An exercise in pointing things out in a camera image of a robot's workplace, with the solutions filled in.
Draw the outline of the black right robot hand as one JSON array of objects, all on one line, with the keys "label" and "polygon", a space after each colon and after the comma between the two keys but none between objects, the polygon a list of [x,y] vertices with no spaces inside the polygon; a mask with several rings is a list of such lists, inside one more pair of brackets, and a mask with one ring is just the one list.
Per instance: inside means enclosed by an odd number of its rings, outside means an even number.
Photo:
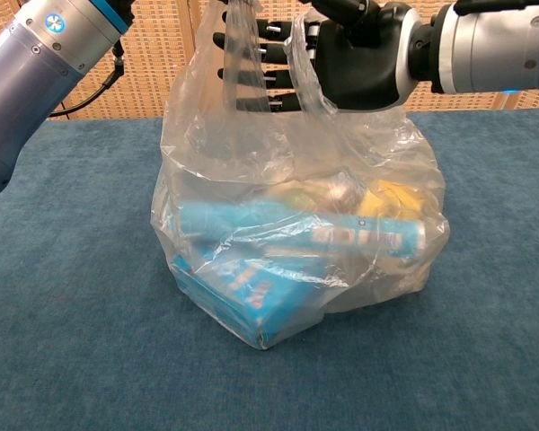
[{"label": "black right robot hand", "polygon": [[[420,17],[401,2],[299,1],[310,4],[326,17],[304,22],[305,48],[323,95],[340,110],[375,111],[403,104],[417,81],[409,71],[411,36],[421,26]],[[267,40],[253,50],[262,64],[285,65],[285,42],[293,22],[257,19],[258,35]],[[292,90],[293,66],[264,72],[254,84],[253,72],[239,72],[237,82],[270,90]],[[270,96],[268,108],[258,107],[261,98],[238,99],[243,111],[300,111],[299,91]]]}]

